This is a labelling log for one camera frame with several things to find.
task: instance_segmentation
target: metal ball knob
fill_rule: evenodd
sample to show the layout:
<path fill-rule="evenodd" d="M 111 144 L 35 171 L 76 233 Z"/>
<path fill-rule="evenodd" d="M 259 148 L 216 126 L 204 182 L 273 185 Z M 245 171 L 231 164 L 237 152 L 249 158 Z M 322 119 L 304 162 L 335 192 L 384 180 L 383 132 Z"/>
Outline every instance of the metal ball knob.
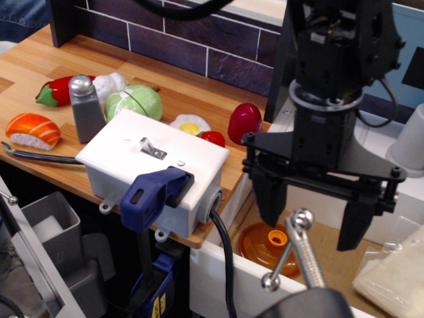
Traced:
<path fill-rule="evenodd" d="M 308 231 L 315 222 L 315 218 L 308 209 L 299 208 L 293 212 L 291 223 L 296 231 Z"/>
<path fill-rule="evenodd" d="M 7 198 L 7 203 L 10 205 L 16 205 L 18 203 L 18 197 L 12 196 Z"/>
<path fill-rule="evenodd" d="M 274 292 L 280 286 L 280 278 L 277 276 L 275 280 L 271 278 L 272 273 L 265 274 L 261 279 L 262 288 L 267 292 Z"/>

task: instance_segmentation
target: metal shaker cap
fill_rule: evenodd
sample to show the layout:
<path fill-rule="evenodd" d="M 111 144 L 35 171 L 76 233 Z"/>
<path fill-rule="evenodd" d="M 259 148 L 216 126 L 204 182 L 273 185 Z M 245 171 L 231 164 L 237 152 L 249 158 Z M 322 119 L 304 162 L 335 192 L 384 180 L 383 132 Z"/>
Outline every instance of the metal shaker cap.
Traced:
<path fill-rule="evenodd" d="M 75 96 L 88 95 L 94 87 L 91 78 L 83 74 L 75 75 L 68 85 L 70 93 Z"/>

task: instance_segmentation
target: toy salmon sushi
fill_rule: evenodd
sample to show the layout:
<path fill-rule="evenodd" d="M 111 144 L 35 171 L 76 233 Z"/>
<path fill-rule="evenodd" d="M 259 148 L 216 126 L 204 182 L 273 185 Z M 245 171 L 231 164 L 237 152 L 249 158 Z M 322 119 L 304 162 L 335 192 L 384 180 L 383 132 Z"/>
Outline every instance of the toy salmon sushi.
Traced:
<path fill-rule="evenodd" d="M 6 136 L 16 144 L 50 150 L 59 141 L 60 129 L 44 116 L 23 113 L 7 125 Z"/>

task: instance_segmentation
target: red toy pepper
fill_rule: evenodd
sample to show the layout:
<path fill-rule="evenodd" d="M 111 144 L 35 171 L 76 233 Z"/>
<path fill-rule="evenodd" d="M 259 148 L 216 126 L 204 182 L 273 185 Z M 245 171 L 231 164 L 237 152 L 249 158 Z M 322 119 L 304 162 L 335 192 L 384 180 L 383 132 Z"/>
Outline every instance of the red toy pepper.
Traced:
<path fill-rule="evenodd" d="M 40 93 L 35 97 L 35 102 L 43 104 L 49 107 L 57 107 L 71 102 L 69 97 L 69 80 L 73 76 L 66 76 L 64 78 L 58 78 L 54 81 L 48 81 L 45 83 Z"/>
<path fill-rule="evenodd" d="M 197 136 L 225 148 L 225 138 L 218 131 L 205 131 L 199 133 Z"/>

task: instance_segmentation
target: wooden countertop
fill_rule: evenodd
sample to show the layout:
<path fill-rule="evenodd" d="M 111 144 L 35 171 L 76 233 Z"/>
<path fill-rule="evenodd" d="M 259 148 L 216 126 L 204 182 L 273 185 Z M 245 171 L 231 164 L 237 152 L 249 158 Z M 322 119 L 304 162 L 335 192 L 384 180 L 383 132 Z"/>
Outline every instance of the wooden countertop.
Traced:
<path fill-rule="evenodd" d="M 266 98 L 233 86 L 205 78 L 168 64 L 128 52 L 100 41 L 76 36 L 60 48 L 52 43 L 50 27 L 46 26 L 0 56 L 0 135 L 5 136 L 9 121 L 20 113 L 37 113 L 54 121 L 61 129 L 61 139 L 50 151 L 11 144 L 14 149 L 75 156 L 83 144 L 78 143 L 74 116 L 70 105 L 51 108 L 35 103 L 41 87 L 64 76 L 93 76 L 119 72 L 127 81 L 143 80 L 160 86 L 164 105 L 162 122 L 169 124 L 179 114 L 203 117 L 214 131 L 226 138 L 231 154 L 223 166 L 221 185 L 224 189 L 223 209 L 242 177 L 245 149 L 228 138 L 231 113 L 240 103 L 253 103 L 262 116 Z M 270 124 L 264 123 L 264 130 Z M 68 190 L 88 201 L 100 204 L 103 199 L 93 194 L 84 166 L 69 166 L 18 159 L 0 151 L 0 160 Z M 188 238 L 171 235 L 179 242 L 199 248 L 211 227 L 198 226 Z"/>

